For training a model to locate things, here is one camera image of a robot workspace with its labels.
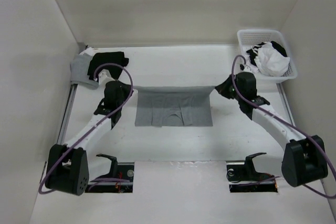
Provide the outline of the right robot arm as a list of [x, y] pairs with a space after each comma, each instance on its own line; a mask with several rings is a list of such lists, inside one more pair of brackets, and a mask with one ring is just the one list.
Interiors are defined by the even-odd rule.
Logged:
[[283, 149], [281, 175], [298, 187], [328, 175], [324, 142], [317, 135], [307, 137], [286, 122], [270, 102], [257, 94], [256, 78], [250, 72], [229, 76], [215, 90], [238, 102], [240, 110], [266, 130]]

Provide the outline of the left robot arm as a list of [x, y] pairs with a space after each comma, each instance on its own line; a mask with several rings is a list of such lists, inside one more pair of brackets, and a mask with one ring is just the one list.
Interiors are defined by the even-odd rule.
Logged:
[[120, 81], [106, 84], [104, 97], [89, 123], [72, 139], [51, 147], [40, 188], [48, 188], [49, 193], [60, 191], [80, 196], [99, 183], [128, 182], [118, 176], [117, 158], [95, 153], [95, 148], [101, 138], [116, 126], [122, 107], [132, 93], [133, 86], [130, 84]]

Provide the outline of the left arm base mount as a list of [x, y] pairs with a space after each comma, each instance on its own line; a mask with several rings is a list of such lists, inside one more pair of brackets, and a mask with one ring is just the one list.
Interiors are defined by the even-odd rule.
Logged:
[[98, 154], [89, 164], [86, 193], [132, 193], [134, 162], [118, 162], [115, 156]]

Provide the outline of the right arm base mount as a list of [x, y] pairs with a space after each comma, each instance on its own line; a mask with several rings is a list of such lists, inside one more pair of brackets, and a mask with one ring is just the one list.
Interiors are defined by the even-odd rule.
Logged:
[[231, 193], [277, 193], [276, 176], [259, 172], [254, 158], [267, 153], [259, 152], [245, 157], [244, 160], [226, 162], [226, 178]]

